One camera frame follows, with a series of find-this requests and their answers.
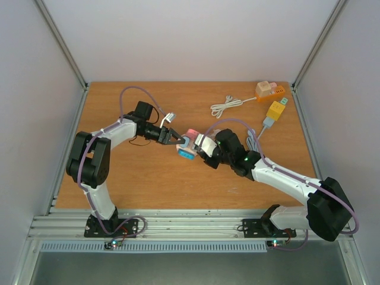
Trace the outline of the pink plug adapter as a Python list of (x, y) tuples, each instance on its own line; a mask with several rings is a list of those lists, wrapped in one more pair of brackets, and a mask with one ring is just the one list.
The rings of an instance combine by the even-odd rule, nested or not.
[(185, 133), (185, 136), (188, 137), (190, 140), (195, 141), (200, 133), (194, 129), (188, 129)]

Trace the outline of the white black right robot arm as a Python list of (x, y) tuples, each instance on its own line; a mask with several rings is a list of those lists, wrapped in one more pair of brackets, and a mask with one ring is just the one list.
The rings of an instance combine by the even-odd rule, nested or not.
[(266, 236), (286, 229), (311, 230), (323, 240), (333, 242), (353, 217), (353, 207), (335, 179), (303, 176), (257, 151), (246, 150), (230, 129), (218, 132), (215, 138), (198, 135), (195, 148), (213, 169), (226, 164), (238, 176), (269, 185), (301, 203), (300, 207), (272, 205), (260, 218)]

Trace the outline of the light blue usb charger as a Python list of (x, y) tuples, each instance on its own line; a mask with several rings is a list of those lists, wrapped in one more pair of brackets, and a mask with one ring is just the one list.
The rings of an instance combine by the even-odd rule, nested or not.
[(179, 146), (181, 148), (191, 148), (194, 140), (192, 138), (187, 137), (187, 136), (183, 136), (183, 139), (185, 140), (185, 142), (183, 144), (180, 144)]

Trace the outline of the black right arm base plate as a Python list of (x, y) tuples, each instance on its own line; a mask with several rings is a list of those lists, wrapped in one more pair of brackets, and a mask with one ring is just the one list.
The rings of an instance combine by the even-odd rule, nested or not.
[(237, 227), (245, 238), (295, 238), (296, 231), (292, 229), (278, 229), (272, 222), (260, 218), (246, 218)]

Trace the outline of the round beige power strip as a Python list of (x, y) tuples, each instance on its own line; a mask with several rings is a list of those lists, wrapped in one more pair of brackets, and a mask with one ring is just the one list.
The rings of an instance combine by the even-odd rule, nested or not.
[(183, 138), (185, 142), (176, 145), (177, 153), (184, 158), (193, 159), (197, 155), (197, 152), (194, 150), (194, 141), (186, 135)]

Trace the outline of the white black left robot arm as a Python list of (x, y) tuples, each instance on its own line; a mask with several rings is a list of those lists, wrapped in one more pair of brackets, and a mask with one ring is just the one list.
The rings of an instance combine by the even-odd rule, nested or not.
[(96, 132), (78, 132), (69, 154), (66, 173), (83, 190), (91, 208), (96, 226), (105, 236), (119, 231), (118, 211), (110, 199), (107, 177), (110, 170), (110, 153), (119, 144), (143, 137), (162, 145), (183, 144), (185, 139), (174, 129), (150, 122), (156, 108), (146, 102), (138, 102), (134, 111), (113, 124)]

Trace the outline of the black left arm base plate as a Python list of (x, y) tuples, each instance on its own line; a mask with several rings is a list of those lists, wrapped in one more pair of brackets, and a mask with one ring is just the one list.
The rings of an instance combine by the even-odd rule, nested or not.
[(111, 233), (111, 235), (109, 235), (103, 230), (98, 219), (95, 216), (90, 215), (85, 224), (84, 237), (115, 238), (118, 236), (126, 236), (128, 238), (134, 238), (137, 235), (137, 231), (140, 229), (141, 223), (138, 219), (133, 218), (128, 220), (117, 230), (123, 221), (124, 219), (116, 216), (112, 217), (110, 220), (102, 220), (104, 228)]

